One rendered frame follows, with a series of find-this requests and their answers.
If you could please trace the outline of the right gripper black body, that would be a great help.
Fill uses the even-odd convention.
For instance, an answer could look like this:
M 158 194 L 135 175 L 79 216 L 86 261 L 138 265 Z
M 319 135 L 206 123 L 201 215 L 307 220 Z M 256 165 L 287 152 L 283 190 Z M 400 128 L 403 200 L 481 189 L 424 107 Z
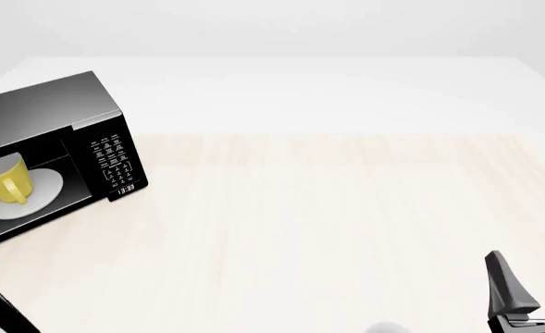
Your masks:
M 545 319 L 522 313 L 490 313 L 488 325 L 491 333 L 545 333 Z

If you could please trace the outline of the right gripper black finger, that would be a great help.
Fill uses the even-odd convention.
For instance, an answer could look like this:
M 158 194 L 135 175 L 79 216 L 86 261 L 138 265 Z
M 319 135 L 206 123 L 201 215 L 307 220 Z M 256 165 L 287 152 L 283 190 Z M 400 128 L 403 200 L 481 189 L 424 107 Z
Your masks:
M 501 252 L 487 254 L 485 263 L 489 278 L 488 318 L 528 315 L 540 308 L 539 302 L 519 282 Z

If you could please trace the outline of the black microwave oven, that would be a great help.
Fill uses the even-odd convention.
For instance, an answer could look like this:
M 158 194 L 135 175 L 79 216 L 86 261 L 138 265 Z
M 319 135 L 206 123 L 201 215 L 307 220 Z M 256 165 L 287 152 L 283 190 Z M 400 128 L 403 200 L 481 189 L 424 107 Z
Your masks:
M 148 185 L 126 118 L 92 71 L 0 93 L 0 157 L 13 153 L 64 184 L 37 213 L 0 220 L 0 242 Z

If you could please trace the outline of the yellow and white mug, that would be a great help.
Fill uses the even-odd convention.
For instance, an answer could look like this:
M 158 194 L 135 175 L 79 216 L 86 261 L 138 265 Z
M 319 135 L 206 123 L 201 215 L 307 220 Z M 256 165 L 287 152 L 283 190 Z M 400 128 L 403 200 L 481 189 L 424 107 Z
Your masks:
M 26 204 L 32 191 L 32 180 L 21 154 L 0 157 L 0 202 Z

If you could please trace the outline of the pale grey rounded plate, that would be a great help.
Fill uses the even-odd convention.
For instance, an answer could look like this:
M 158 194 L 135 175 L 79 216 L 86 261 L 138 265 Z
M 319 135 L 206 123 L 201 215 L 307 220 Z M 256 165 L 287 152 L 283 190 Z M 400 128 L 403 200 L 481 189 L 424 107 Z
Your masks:
M 380 321 L 370 325 L 364 333 L 412 333 L 410 329 L 394 321 Z

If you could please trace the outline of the white round turntable plate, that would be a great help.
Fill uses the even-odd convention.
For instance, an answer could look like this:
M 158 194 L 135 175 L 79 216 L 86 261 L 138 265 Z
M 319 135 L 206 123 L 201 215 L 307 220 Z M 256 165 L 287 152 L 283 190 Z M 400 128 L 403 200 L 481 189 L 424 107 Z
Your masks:
M 63 177 L 49 168 L 36 168 L 29 171 L 33 191 L 26 204 L 0 202 L 0 220 L 31 216 L 45 208 L 56 199 L 63 188 Z

